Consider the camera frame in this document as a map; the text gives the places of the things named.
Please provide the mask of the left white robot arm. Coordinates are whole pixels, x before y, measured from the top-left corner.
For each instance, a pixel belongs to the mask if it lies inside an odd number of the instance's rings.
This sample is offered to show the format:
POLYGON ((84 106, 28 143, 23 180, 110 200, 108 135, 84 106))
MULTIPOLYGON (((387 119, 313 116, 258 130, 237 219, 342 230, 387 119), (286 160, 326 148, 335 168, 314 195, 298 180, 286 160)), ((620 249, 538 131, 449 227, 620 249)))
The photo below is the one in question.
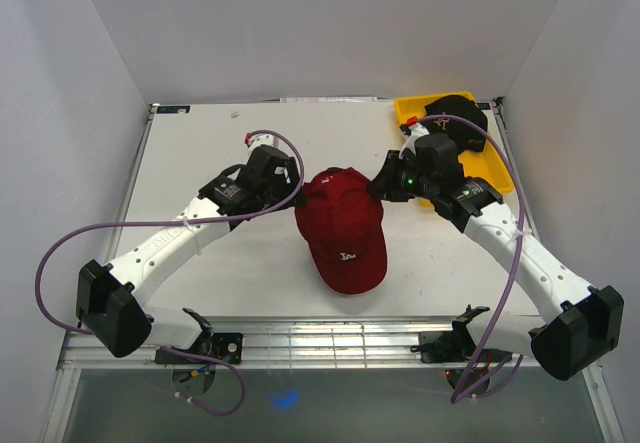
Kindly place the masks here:
POLYGON ((192 257, 241 222, 268 208, 303 202, 296 160, 272 144, 253 143, 246 163, 223 170, 204 185, 172 225, 131 251, 79 271, 76 315, 116 358, 143 345, 170 346, 190 362, 211 353, 214 330, 189 308, 151 305, 152 295, 192 257))

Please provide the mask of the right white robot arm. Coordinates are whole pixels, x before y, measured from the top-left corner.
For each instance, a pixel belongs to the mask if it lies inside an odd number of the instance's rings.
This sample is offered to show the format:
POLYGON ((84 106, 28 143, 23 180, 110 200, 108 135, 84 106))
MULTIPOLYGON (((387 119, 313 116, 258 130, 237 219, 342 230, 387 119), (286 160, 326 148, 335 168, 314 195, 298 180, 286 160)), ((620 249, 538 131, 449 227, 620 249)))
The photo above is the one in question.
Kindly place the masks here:
POLYGON ((533 318, 504 317, 491 326, 492 310, 468 309, 453 321, 451 331, 425 344, 423 352, 439 361, 474 360, 487 348, 521 354, 566 381, 617 347, 622 295, 575 274, 519 228, 490 183, 465 175, 446 135, 411 137, 402 150, 388 151, 368 192, 389 202, 429 200, 439 216, 514 272, 515 282, 538 311, 533 318))

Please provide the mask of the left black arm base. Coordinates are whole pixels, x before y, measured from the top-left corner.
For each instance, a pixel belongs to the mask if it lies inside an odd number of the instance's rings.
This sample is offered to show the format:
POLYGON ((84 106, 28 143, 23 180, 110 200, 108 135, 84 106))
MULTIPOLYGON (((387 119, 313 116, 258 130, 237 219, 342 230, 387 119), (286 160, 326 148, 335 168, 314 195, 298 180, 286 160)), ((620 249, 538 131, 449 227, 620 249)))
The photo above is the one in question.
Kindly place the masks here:
POLYGON ((154 362, 159 365, 206 364, 200 356, 216 358, 233 365, 242 361, 244 335, 242 333, 214 333, 205 339, 197 340, 186 353, 190 357, 176 355, 164 350, 157 350, 154 362))

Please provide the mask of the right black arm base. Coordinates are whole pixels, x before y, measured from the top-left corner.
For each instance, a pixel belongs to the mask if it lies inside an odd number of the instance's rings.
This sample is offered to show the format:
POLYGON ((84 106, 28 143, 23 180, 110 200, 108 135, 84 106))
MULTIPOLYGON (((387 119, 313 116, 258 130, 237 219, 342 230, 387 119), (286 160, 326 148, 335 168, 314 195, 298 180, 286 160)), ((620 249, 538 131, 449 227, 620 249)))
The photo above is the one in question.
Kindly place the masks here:
POLYGON ((469 336, 454 331, 427 331, 418 334, 418 343, 409 351, 419 354, 422 363, 467 363, 475 348, 469 336))

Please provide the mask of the black cap gold logo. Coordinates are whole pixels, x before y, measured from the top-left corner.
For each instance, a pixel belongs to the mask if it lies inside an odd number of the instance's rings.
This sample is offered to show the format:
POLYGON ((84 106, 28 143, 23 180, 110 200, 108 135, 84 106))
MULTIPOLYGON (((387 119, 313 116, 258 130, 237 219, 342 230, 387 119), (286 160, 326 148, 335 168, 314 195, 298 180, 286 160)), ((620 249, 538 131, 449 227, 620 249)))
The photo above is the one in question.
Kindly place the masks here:
POLYGON ((430 133, 445 133, 458 153, 481 153, 486 144, 488 120, 474 100, 462 95, 447 95, 425 106, 427 116, 439 118, 424 123, 430 133))

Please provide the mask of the red baseball cap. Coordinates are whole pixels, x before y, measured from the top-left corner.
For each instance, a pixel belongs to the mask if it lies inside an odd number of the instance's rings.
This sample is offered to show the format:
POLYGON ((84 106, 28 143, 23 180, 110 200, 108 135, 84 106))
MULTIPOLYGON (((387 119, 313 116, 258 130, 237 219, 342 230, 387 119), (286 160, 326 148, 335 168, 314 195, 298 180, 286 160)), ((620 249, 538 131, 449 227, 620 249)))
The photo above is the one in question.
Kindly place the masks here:
POLYGON ((369 184, 352 167, 330 167, 303 185, 306 203, 294 210, 321 279, 344 295, 373 290, 387 273, 384 209, 369 184))

